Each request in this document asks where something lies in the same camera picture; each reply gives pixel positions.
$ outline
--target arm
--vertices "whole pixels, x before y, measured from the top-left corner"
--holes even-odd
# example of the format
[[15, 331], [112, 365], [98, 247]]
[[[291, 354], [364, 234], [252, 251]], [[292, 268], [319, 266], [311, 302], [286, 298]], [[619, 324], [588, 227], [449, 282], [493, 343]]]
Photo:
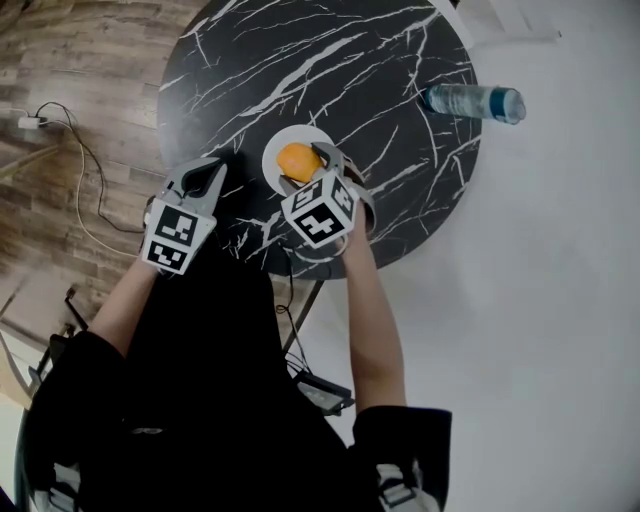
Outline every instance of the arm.
[[356, 226], [343, 261], [356, 410], [376, 405], [406, 406], [402, 347], [367, 240], [362, 203], [358, 204]]
[[153, 266], [136, 259], [98, 311], [89, 332], [108, 341], [126, 357], [157, 275]]

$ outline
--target black cable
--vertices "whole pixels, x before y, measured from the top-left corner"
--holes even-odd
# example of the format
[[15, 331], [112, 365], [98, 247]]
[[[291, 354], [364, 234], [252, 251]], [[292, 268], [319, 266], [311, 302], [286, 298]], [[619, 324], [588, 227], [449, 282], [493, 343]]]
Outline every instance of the black cable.
[[287, 251], [284, 250], [284, 248], [282, 247], [282, 244], [278, 243], [278, 245], [280, 246], [280, 249], [282, 249], [282, 252], [287, 257], [287, 268], [288, 268], [288, 271], [289, 271], [289, 302], [288, 302], [288, 304], [286, 306], [283, 305], [283, 304], [278, 304], [276, 306], [276, 313], [279, 314], [279, 315], [281, 315], [282, 313], [286, 313], [287, 316], [289, 317], [289, 322], [291, 322], [291, 329], [293, 330], [294, 339], [296, 340], [296, 343], [298, 344], [298, 347], [300, 348], [301, 362], [304, 364], [304, 368], [311, 375], [313, 375], [313, 372], [311, 371], [311, 368], [309, 367], [309, 363], [307, 362], [307, 356], [305, 355], [304, 349], [302, 348], [302, 343], [300, 343], [300, 338], [298, 338], [298, 330], [296, 329], [295, 323], [293, 322], [293, 316], [291, 315], [291, 309], [290, 308], [291, 308], [291, 304], [293, 303], [293, 266], [292, 266], [292, 263], [291, 263], [291, 257], [289, 256]]
[[107, 187], [107, 179], [104, 175], [104, 170], [102, 169], [102, 165], [100, 165], [100, 162], [96, 158], [96, 155], [94, 155], [93, 151], [91, 151], [91, 149], [82, 141], [82, 139], [80, 138], [80, 134], [78, 134], [76, 129], [73, 127], [73, 123], [71, 122], [71, 115], [69, 114], [70, 111], [67, 107], [65, 107], [61, 103], [58, 103], [57, 101], [47, 101], [46, 103], [38, 107], [38, 110], [36, 110], [36, 114], [34, 117], [38, 117], [38, 114], [40, 114], [40, 111], [47, 105], [56, 105], [64, 111], [65, 115], [67, 116], [67, 120], [69, 121], [69, 128], [71, 128], [71, 132], [73, 133], [74, 137], [78, 141], [78, 144], [80, 144], [87, 151], [87, 153], [89, 153], [89, 156], [91, 156], [93, 161], [96, 163], [96, 167], [98, 168], [98, 173], [100, 174], [100, 197], [98, 198], [98, 216], [101, 219], [105, 220], [107, 223], [109, 223], [111, 227], [117, 231], [120, 231], [122, 233], [133, 233], [136, 235], [143, 234], [144, 230], [141, 231], [139, 229], [125, 229], [117, 226], [116, 224], [113, 223], [111, 219], [109, 219], [104, 213], [102, 213], [102, 200], [104, 198], [104, 191]]

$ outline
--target cable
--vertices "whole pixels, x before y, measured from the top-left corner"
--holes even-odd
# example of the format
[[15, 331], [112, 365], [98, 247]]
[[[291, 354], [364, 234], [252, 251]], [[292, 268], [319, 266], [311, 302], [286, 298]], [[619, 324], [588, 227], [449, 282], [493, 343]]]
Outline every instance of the cable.
[[[71, 128], [70, 125], [68, 125], [67, 123], [65, 123], [64, 121], [46, 121], [44, 123], [42, 123], [43, 125], [49, 124], [49, 123], [56, 123], [56, 124], [60, 124], [62, 126], [65, 126], [66, 128], [69, 128], [69, 130], [71, 130], [73, 132], [73, 128]], [[84, 144], [82, 144], [82, 142], [77, 139], [76, 140], [78, 142], [78, 145], [80, 146], [80, 154], [82, 155], [82, 172], [80, 173], [80, 178], [78, 179], [78, 186], [76, 187], [76, 215], [78, 216], [78, 222], [80, 223], [80, 227], [82, 227], [82, 230], [87, 234], [87, 236], [89, 236], [89, 238], [91, 238], [94, 242], [100, 244], [102, 247], [105, 247], [106, 249], [109, 249], [110, 251], [113, 251], [117, 254], [121, 254], [123, 256], [132, 256], [134, 258], [137, 258], [137, 254], [131, 254], [128, 252], [124, 252], [124, 251], [119, 251], [118, 249], [114, 249], [113, 247], [105, 244], [102, 240], [98, 240], [95, 236], [93, 236], [89, 230], [87, 229], [87, 227], [84, 225], [84, 222], [82, 221], [82, 216], [80, 215], [80, 187], [82, 186], [82, 180], [84, 178], [84, 174], [86, 171], [86, 162], [85, 162], [85, 155], [84, 155], [84, 149], [85, 146]]]
[[[116, 225], [111, 219], [109, 219], [109, 217], [107, 217], [102, 212], [102, 201], [104, 199], [104, 191], [105, 191], [105, 189], [107, 187], [107, 178], [104, 175], [104, 170], [102, 169], [102, 165], [100, 165], [100, 162], [98, 161], [96, 156], [93, 154], [93, 151], [91, 151], [91, 149], [84, 142], [82, 142], [82, 139], [80, 138], [80, 135], [78, 134], [77, 130], [73, 127], [73, 123], [71, 122], [71, 114], [72, 114], [72, 112], [67, 107], [65, 107], [64, 105], [62, 105], [61, 103], [58, 103], [56, 101], [47, 101], [46, 103], [44, 103], [43, 105], [38, 107], [38, 110], [36, 110], [36, 113], [35, 113], [35, 117], [38, 117], [38, 115], [40, 114], [40, 111], [43, 108], [45, 108], [45, 107], [47, 107], [49, 105], [53, 105], [53, 106], [59, 107], [64, 111], [65, 115], [67, 116], [67, 120], [69, 121], [68, 128], [71, 130], [71, 133], [73, 133], [73, 135], [77, 139], [77, 141], [80, 144], [80, 146], [83, 147], [87, 151], [87, 153], [89, 153], [89, 156], [91, 156], [91, 158], [95, 162], [96, 166], [98, 167], [98, 173], [100, 174], [100, 197], [98, 198], [98, 216], [101, 219], [105, 220], [109, 225], [111, 225], [111, 227], [113, 229], [115, 229], [117, 231], [120, 231], [121, 233], [133, 233], [133, 234], [136, 234], [136, 235], [143, 234], [144, 230], [121, 228], [120, 226]], [[48, 124], [49, 122], [53, 122], [53, 121], [45, 121], [44, 123], [41, 124], [41, 126], [45, 125], [45, 124]]]
[[278, 245], [280, 246], [280, 248], [282, 249], [282, 252], [284, 252], [284, 254], [287, 257], [287, 267], [289, 270], [289, 302], [287, 303], [286, 306], [284, 304], [278, 304], [276, 306], [276, 313], [279, 315], [281, 315], [282, 313], [286, 313], [287, 316], [289, 317], [289, 322], [291, 323], [291, 329], [293, 330], [296, 343], [298, 343], [298, 347], [300, 348], [300, 358], [299, 358], [300, 362], [303, 364], [304, 369], [307, 370], [311, 375], [313, 375], [313, 372], [309, 367], [309, 363], [307, 362], [307, 356], [304, 353], [304, 348], [302, 348], [302, 343], [300, 343], [300, 337], [298, 336], [298, 329], [296, 329], [296, 324], [293, 321], [293, 316], [291, 315], [290, 308], [291, 308], [291, 304], [293, 303], [293, 267], [291, 264], [291, 258], [289, 257], [289, 254], [287, 253], [287, 251], [284, 250], [283, 245], [280, 243]]

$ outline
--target black shirt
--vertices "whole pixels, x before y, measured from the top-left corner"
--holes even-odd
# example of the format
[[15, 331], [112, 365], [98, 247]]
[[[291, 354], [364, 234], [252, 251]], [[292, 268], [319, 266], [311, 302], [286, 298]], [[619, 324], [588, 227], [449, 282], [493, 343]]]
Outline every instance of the black shirt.
[[444, 508], [451, 414], [372, 407], [347, 448], [287, 372], [268, 276], [201, 253], [158, 280], [126, 359], [88, 332], [69, 343], [25, 424], [33, 489], [56, 462], [79, 467], [85, 512], [383, 510], [397, 473]]

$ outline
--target black sleeve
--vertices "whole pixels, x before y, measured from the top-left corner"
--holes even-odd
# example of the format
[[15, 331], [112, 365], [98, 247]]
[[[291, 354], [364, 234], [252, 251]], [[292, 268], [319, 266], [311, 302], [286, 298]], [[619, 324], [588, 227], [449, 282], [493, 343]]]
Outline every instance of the black sleeve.
[[[449, 411], [371, 407], [358, 415], [353, 434], [350, 451], [367, 495], [379, 499], [388, 491], [387, 496], [402, 498], [406, 489], [422, 489], [444, 509], [449, 488]], [[390, 479], [389, 470], [397, 478]], [[406, 487], [403, 492], [400, 483]]]
[[81, 332], [38, 389], [27, 414], [24, 469], [34, 490], [49, 489], [53, 463], [90, 457], [122, 420], [124, 358], [95, 334]]

